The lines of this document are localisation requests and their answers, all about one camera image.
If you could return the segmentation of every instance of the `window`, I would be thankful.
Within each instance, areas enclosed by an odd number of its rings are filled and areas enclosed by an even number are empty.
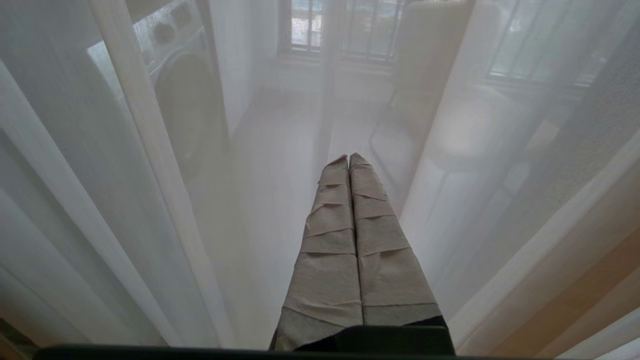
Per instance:
[[[488,78],[504,81],[548,81],[552,77],[553,54],[568,38],[584,31],[592,11],[588,3],[571,0],[518,0],[490,65]],[[589,86],[623,40],[640,13],[640,3],[627,0],[612,24],[603,32],[593,52],[581,64],[574,86]]]
[[[286,0],[289,19],[281,48],[295,54],[320,52],[326,0]],[[353,61],[391,63],[403,0],[349,0],[346,3],[342,57]]]

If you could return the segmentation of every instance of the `sheer white curtain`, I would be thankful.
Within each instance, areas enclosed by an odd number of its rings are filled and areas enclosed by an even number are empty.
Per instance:
[[[359,152],[459,354],[627,354],[639,5],[5,1],[0,317],[39,345],[264,348],[319,171]]]

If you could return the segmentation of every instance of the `beige fabric wrap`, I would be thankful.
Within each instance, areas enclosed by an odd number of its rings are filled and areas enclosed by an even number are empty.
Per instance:
[[[327,165],[307,217],[278,322],[275,350],[294,350],[362,325],[347,156]]]
[[[364,324],[404,325],[441,315],[378,175],[357,153],[350,162]]]

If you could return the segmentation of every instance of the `white wall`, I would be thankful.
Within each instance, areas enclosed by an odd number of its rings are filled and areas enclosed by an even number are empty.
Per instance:
[[[277,0],[213,0],[216,41],[229,135],[260,85],[267,61],[277,49]]]

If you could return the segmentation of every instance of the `window bar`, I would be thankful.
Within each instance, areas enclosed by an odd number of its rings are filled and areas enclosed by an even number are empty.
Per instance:
[[[391,60],[391,52],[393,51],[393,46],[394,46],[394,36],[396,35],[396,25],[398,22],[398,15],[400,14],[400,4],[402,3],[402,0],[397,0],[396,1],[396,14],[394,15],[394,27],[391,30],[391,36],[389,37],[389,48],[387,49],[387,55],[385,57],[385,61],[389,61]]]
[[[371,31],[369,32],[369,38],[367,39],[367,54],[366,58],[369,58],[369,54],[371,53],[371,38],[373,37],[373,31],[376,27],[376,16],[378,16],[378,0],[374,0],[373,3],[373,15],[371,16]]]
[[[349,20],[349,33],[347,35],[347,54],[351,52],[351,32],[353,31],[353,18],[356,13],[356,0],[351,1],[351,20]]]
[[[291,50],[291,0],[280,0],[280,9],[282,10],[283,18],[288,19],[287,22],[280,22],[280,44],[278,50],[281,53],[285,53]]]
[[[311,51],[311,18],[314,14],[314,0],[309,0],[309,15],[308,15],[308,27],[307,27],[307,51]]]
[[[509,32],[511,23],[513,22],[513,19],[515,18],[516,13],[520,8],[520,3],[521,3],[521,0],[518,0],[518,2],[516,2],[516,5],[513,6],[513,10],[511,11],[511,15],[509,16],[509,20],[507,21],[507,26],[504,28],[504,31],[500,36],[500,42],[498,43],[498,47],[496,48],[495,53],[493,54],[493,58],[491,59],[491,65],[489,66],[489,75],[491,75],[493,65],[495,64],[495,59],[498,57],[498,54],[500,53],[500,49],[502,48],[502,43],[504,43],[504,39],[507,37],[507,33]]]
[[[364,60],[364,58],[367,56],[367,53],[365,53],[364,51],[351,51],[350,55],[353,56],[357,56],[358,59],[362,58]],[[342,53],[342,57],[346,60],[346,54],[345,52]],[[369,58],[367,60],[374,60],[374,61],[382,61],[385,62],[386,60],[386,55],[384,54],[369,54]]]
[[[529,71],[529,75],[527,75],[527,80],[531,80],[533,78],[533,75],[536,73],[536,71],[538,71],[538,67],[540,67],[540,63],[542,62],[542,58],[544,57],[544,54],[545,54],[544,51],[549,47],[549,44],[551,43],[551,40],[555,36],[555,33],[557,32],[560,25],[563,23],[564,17],[566,17],[566,14],[569,12],[569,8],[571,7],[572,2],[573,0],[567,0],[566,5],[564,6],[564,8],[562,9],[562,12],[560,13],[560,16],[558,16],[556,23],[551,29],[551,32],[545,39],[545,43],[542,45],[543,51],[540,54],[540,56],[536,59],[536,62],[531,67],[531,70]]]
[[[529,40],[529,37],[531,37],[531,33],[533,32],[533,29],[536,27],[536,22],[538,21],[538,17],[540,17],[540,14],[542,13],[542,9],[545,7],[546,3],[547,3],[546,0],[540,1],[540,6],[536,10],[536,14],[533,16],[531,25],[529,25],[529,29],[527,30],[527,33],[524,35],[524,39],[522,39],[522,42],[520,43],[518,52],[513,57],[513,60],[511,60],[511,65],[509,65],[509,70],[507,71],[507,78],[510,78],[513,75],[513,67],[518,63],[518,59],[522,55],[522,51],[524,50],[525,45],[527,45],[527,41]]]

